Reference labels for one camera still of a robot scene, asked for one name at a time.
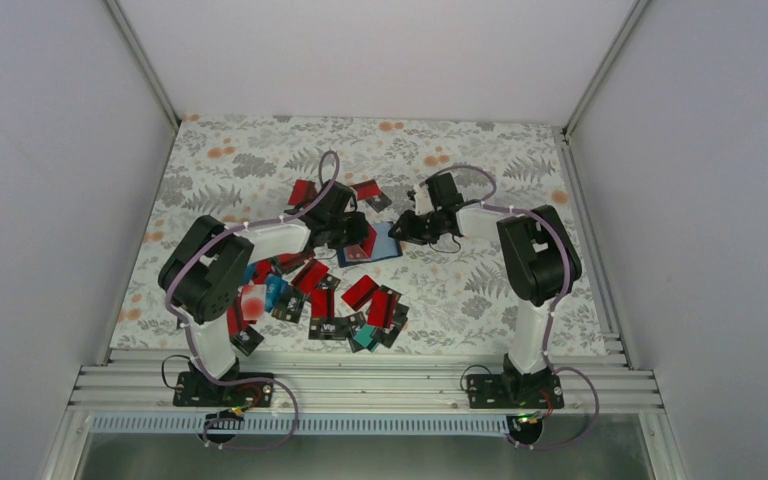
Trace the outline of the teal card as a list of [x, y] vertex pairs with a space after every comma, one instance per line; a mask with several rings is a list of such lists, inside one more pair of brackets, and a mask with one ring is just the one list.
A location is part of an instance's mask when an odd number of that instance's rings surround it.
[[375, 335], [378, 329], [374, 326], [363, 326], [350, 338], [349, 344], [353, 353], [361, 350], [374, 352], [379, 346]]

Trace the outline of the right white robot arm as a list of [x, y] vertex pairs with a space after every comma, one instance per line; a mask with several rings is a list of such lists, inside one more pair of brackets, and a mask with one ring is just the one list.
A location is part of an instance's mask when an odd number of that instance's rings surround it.
[[506, 354], [504, 399], [525, 407], [540, 393], [536, 373], [551, 367], [548, 344], [557, 305], [580, 279], [583, 269], [555, 207], [496, 206], [467, 200], [444, 172], [409, 192], [414, 208], [404, 211], [389, 231], [395, 240], [433, 245], [440, 237], [479, 238], [501, 247], [503, 267], [519, 299], [515, 336]]

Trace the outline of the blue card holder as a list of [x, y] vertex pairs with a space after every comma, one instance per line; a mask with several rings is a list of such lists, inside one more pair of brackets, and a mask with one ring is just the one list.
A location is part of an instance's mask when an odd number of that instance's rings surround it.
[[376, 232], [376, 242], [374, 251], [370, 260], [361, 261], [349, 261], [345, 258], [344, 249], [338, 251], [337, 262], [340, 268], [347, 268], [349, 266], [355, 266], [365, 263], [373, 263], [377, 261], [389, 260], [393, 258], [401, 257], [403, 254], [402, 247], [399, 241], [395, 240], [389, 235], [389, 231], [394, 226], [393, 222], [379, 222], [372, 225]]

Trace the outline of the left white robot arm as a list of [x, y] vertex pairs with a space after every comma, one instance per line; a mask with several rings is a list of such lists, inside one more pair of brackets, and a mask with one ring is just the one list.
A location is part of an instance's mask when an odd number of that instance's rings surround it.
[[352, 190], [328, 181], [317, 196], [278, 217], [230, 227], [218, 219], [197, 218], [158, 275], [164, 307], [180, 321], [190, 362], [201, 373], [199, 392], [215, 405], [238, 391], [231, 372], [237, 357], [222, 317], [234, 303], [249, 265], [319, 247], [339, 250], [372, 240], [365, 214], [354, 206]]

